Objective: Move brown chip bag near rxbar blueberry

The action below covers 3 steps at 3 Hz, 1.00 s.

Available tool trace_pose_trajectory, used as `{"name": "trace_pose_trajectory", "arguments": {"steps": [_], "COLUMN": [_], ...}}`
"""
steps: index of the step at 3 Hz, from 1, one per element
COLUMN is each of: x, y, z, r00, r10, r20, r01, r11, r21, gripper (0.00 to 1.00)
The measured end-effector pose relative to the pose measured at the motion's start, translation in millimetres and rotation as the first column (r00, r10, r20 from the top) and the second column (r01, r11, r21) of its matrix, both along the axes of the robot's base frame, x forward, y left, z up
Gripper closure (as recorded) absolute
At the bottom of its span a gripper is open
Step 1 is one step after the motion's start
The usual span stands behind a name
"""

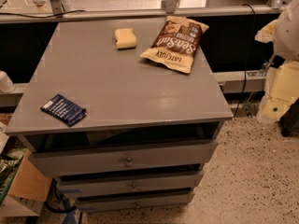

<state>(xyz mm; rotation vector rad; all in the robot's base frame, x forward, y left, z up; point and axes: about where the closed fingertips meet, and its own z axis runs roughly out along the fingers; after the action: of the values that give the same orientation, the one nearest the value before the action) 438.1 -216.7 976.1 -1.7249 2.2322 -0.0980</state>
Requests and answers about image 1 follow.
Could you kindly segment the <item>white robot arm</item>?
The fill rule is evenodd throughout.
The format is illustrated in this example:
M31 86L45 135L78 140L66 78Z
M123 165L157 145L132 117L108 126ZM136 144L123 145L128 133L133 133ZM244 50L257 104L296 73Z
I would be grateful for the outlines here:
M264 124L279 121L299 98L299 0L292 0L276 20L255 36L273 43L274 55L284 60L266 72L264 96L256 119Z

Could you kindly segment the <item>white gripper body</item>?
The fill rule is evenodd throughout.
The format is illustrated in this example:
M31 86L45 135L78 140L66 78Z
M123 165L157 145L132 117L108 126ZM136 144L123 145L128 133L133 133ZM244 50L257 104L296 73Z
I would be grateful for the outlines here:
M279 121L299 98L299 62L286 61L266 74L264 96L256 119L262 124Z

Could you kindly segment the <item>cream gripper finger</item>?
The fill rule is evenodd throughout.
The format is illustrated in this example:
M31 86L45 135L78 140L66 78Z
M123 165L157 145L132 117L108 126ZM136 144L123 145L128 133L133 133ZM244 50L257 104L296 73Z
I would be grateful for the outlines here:
M277 20L270 21L261 30L257 32L254 39L262 43L272 42L274 39L276 26L277 26Z

